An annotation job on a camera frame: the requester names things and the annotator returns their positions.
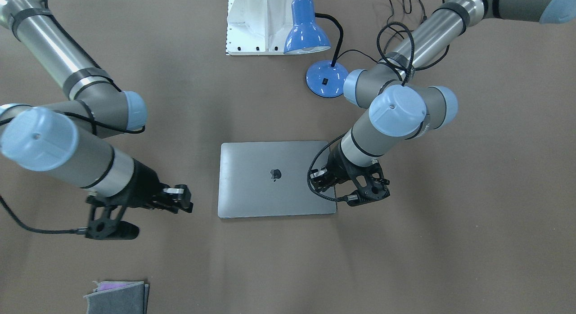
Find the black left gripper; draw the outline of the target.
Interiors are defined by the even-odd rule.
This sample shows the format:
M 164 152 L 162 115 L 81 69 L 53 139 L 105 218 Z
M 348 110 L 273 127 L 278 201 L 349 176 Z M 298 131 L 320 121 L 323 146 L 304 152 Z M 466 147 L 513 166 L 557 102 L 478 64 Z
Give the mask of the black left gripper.
M 352 166 L 368 167 L 378 161 L 369 161 L 366 166 L 356 165 L 344 156 L 341 147 L 337 146 L 328 156 L 327 163 L 320 169 L 311 169 L 310 183 L 316 192 L 325 192 L 330 187 L 350 181 L 347 169 Z

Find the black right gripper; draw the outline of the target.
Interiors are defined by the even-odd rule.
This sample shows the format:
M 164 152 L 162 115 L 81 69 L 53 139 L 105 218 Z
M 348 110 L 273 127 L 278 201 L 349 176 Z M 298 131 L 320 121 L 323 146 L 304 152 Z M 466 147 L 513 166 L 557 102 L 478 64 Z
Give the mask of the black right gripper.
M 134 172 L 126 187 L 117 194 L 117 205 L 160 209 L 173 214 L 193 211 L 192 194 L 185 184 L 171 187 L 161 183 L 152 168 L 134 160 Z

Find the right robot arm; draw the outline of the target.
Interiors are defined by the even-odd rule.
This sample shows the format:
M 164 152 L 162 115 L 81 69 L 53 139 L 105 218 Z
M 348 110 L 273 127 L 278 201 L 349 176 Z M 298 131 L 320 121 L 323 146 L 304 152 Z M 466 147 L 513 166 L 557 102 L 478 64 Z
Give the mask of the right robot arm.
M 37 107 L 1 107 L 6 158 L 84 189 L 100 205 L 192 211 L 185 185 L 161 183 L 156 172 L 106 141 L 143 132 L 146 103 L 138 93 L 117 87 L 56 21 L 47 0 L 1 0 L 1 25 L 31 51 L 66 97 Z

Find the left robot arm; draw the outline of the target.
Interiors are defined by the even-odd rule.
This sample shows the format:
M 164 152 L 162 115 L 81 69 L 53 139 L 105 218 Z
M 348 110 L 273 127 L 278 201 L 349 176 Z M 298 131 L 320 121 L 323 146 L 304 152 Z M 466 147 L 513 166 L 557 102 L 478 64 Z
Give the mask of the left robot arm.
M 378 159 L 395 144 L 453 121 L 458 101 L 443 86 L 418 88 L 409 80 L 467 29 L 488 18 L 560 24 L 575 17 L 575 0 L 445 0 L 414 31 L 370 70 L 354 70 L 344 80 L 344 97 L 365 113 L 329 154 L 327 163 L 309 167 L 308 188 L 324 197 L 327 189 L 352 181 L 356 189 L 337 201 L 352 205 L 380 201 L 389 181 Z

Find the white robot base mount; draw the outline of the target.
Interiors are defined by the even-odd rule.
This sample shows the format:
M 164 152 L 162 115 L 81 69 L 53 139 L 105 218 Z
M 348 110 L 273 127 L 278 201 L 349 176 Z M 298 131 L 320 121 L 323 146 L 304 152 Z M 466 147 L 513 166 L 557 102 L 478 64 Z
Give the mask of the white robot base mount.
M 228 0 L 225 53 L 284 55 L 293 0 Z

